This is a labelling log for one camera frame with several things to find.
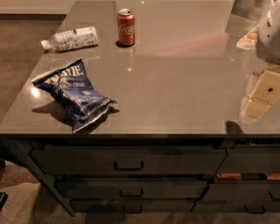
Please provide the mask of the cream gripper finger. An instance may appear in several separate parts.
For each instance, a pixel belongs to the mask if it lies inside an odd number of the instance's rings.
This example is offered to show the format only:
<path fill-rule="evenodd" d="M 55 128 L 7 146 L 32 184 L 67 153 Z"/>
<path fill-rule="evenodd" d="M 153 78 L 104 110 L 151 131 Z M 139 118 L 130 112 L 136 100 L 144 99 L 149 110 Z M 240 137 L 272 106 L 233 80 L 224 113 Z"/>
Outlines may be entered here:
<path fill-rule="evenodd" d="M 243 113 L 259 119 L 280 98 L 280 65 L 269 66 L 258 76 L 252 77 L 247 88 Z"/>

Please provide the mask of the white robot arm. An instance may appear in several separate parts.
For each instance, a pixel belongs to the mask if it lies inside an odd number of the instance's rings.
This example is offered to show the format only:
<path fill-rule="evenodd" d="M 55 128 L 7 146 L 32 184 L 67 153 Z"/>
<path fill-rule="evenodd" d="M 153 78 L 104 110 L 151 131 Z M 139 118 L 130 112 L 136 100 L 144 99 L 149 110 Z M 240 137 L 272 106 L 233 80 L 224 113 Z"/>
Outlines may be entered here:
<path fill-rule="evenodd" d="M 269 1 L 259 24 L 236 46 L 254 49 L 257 57 L 268 64 L 260 74 L 250 77 L 241 107 L 243 115 L 259 119 L 280 98 L 280 0 Z"/>

